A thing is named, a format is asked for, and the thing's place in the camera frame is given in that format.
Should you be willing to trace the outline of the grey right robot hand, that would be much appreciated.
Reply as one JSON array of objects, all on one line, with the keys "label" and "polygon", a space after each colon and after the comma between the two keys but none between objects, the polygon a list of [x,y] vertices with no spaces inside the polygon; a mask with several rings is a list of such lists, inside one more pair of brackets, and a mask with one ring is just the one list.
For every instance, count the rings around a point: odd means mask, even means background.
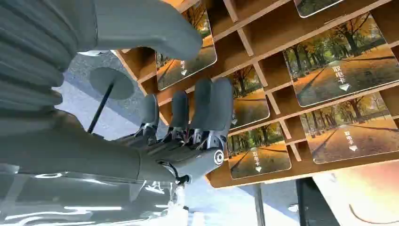
[{"label": "grey right robot hand", "polygon": [[56,92],[80,52],[148,47],[195,58],[200,33],[161,0],[3,0],[0,3],[0,223],[3,226],[177,225],[183,189],[220,167],[233,115],[227,78],[159,105],[142,101],[139,130],[112,141],[58,110]]}]

